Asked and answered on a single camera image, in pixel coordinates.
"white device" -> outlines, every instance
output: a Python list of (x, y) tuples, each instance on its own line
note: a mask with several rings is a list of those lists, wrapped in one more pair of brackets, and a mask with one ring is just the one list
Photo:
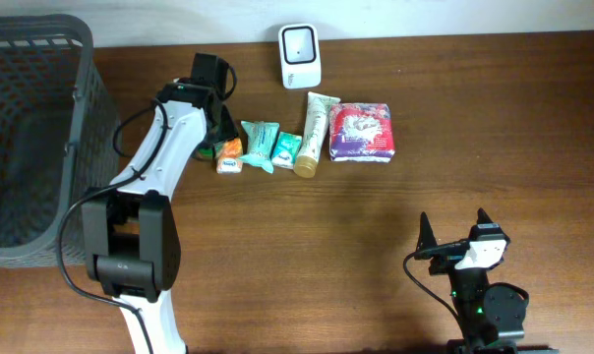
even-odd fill
[(320, 84), (321, 54), (317, 29), (308, 24), (287, 25), (277, 36), (284, 87), (303, 89)]

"teal snack packet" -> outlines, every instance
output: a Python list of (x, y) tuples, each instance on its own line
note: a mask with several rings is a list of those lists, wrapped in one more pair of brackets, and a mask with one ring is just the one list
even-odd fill
[(273, 173), (273, 165), (269, 157), (279, 131), (279, 123), (242, 121), (241, 124), (249, 137), (249, 146), (247, 153), (239, 159), (252, 166), (261, 167), (268, 173)]
[(279, 133), (270, 162), (277, 167), (293, 169), (295, 155), (300, 146), (301, 137), (284, 132)]

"wooden table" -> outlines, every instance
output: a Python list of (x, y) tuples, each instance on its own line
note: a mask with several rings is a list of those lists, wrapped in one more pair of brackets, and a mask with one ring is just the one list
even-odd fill
[[(594, 353), (594, 32), (324, 41), (316, 92), (385, 102), (391, 164), (332, 163), (317, 176), (191, 161), (173, 200), (182, 264), (177, 324), (193, 351), (410, 349), (459, 337), (408, 280), (419, 215), (440, 242), (467, 236), (478, 207), (512, 243), (490, 273), (527, 289), (524, 344)], [(301, 134), (306, 91), (280, 82), (276, 43), (99, 49), (122, 117), (195, 52), (237, 70), (228, 106)], [(133, 150), (150, 118), (126, 132)], [(422, 281), (447, 296), (447, 278)], [(77, 267), (73, 276), (99, 291)], [(55, 268), (0, 269), (0, 353), (128, 353), (119, 311), (78, 297)]]

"cream tube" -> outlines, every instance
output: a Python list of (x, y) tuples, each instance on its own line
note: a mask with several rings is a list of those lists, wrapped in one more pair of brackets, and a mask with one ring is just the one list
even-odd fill
[(332, 105), (338, 102), (340, 102), (340, 98), (308, 92), (304, 139), (293, 167), (295, 173), (300, 177), (315, 177), (321, 146), (327, 134), (327, 114)]

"gold cap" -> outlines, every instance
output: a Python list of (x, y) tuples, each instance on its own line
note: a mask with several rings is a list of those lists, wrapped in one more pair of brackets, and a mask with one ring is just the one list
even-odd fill
[(318, 162), (310, 156), (297, 156), (293, 170), (299, 177), (313, 178), (317, 171)]

